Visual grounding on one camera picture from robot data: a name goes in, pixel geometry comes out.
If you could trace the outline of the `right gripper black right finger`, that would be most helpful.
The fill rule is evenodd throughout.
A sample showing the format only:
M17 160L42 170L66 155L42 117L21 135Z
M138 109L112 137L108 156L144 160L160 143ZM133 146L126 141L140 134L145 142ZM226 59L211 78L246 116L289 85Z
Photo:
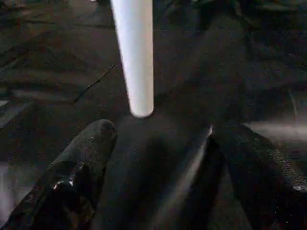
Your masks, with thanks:
M221 124L212 138L254 230L307 228L307 177L269 139L242 124Z

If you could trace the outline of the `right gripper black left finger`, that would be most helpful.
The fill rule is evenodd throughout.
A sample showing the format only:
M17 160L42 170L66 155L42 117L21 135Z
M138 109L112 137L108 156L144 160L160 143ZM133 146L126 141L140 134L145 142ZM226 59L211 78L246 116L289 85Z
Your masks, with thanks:
M49 165L1 229L87 229L116 140L111 121L101 119L89 124Z

